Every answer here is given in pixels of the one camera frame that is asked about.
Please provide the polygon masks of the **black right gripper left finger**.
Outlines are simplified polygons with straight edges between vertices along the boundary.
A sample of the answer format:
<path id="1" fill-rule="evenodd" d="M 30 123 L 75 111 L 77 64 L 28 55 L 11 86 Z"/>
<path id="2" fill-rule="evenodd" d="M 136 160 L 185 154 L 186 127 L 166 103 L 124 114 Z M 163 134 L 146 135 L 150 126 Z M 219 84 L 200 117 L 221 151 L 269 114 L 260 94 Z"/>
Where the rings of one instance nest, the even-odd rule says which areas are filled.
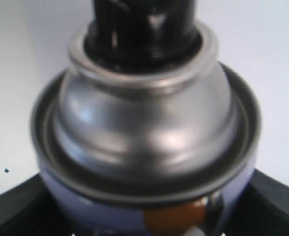
<path id="1" fill-rule="evenodd" d="M 39 175 L 0 195 L 0 236 L 71 236 Z"/>

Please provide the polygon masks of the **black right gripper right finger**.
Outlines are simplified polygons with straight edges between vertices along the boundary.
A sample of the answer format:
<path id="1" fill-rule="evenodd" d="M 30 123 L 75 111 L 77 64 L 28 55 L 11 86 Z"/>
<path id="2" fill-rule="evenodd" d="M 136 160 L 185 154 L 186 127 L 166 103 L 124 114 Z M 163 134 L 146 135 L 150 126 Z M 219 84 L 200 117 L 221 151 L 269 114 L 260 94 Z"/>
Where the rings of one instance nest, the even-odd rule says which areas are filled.
<path id="1" fill-rule="evenodd" d="M 289 187 L 255 170 L 225 235 L 289 236 Z"/>

